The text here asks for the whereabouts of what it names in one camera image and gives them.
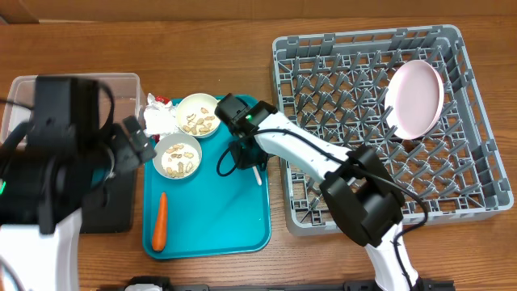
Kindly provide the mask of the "orange carrot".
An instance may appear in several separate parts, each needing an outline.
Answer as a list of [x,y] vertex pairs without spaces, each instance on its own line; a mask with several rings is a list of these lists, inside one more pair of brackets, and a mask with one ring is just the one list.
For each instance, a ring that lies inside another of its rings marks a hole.
[[152,248],[156,252],[165,249],[167,239],[167,222],[168,222],[168,200],[165,192],[161,194],[158,215],[155,221],[153,232]]

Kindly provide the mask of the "white plastic fork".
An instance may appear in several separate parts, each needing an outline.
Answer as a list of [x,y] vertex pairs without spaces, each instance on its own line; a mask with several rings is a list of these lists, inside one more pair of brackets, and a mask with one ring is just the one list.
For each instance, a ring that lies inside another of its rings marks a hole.
[[252,170],[253,170],[253,172],[254,172],[254,177],[255,177],[255,179],[256,179],[257,185],[258,185],[258,186],[262,186],[263,181],[262,181],[262,178],[261,178],[261,175],[260,175],[260,173],[259,173],[258,168],[257,168],[257,167],[252,167]]

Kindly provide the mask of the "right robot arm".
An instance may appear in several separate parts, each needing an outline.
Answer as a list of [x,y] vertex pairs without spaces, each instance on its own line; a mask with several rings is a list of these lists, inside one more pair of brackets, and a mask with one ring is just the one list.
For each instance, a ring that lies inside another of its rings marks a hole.
[[277,156],[318,184],[336,226],[367,251],[375,289],[425,288],[402,239],[417,228],[403,226],[406,198],[420,207],[424,203],[393,180],[375,150],[333,145],[294,125],[264,101],[250,106],[228,94],[217,103],[215,115],[234,137],[226,152],[235,169],[264,166]]

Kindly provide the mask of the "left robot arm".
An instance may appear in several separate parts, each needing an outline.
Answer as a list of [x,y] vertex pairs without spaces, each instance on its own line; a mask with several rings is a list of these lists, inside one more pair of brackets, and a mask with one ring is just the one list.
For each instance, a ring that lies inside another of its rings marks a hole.
[[155,156],[138,123],[99,117],[111,88],[92,78],[36,78],[32,117],[1,146],[1,286],[76,290],[82,205]]

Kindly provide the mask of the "pink round plate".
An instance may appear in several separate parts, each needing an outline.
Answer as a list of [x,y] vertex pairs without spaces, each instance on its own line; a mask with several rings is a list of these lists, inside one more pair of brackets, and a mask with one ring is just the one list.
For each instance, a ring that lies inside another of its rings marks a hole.
[[395,128],[396,137],[414,140],[437,124],[443,102],[443,80],[437,70],[426,61],[408,61],[387,87],[386,123]]

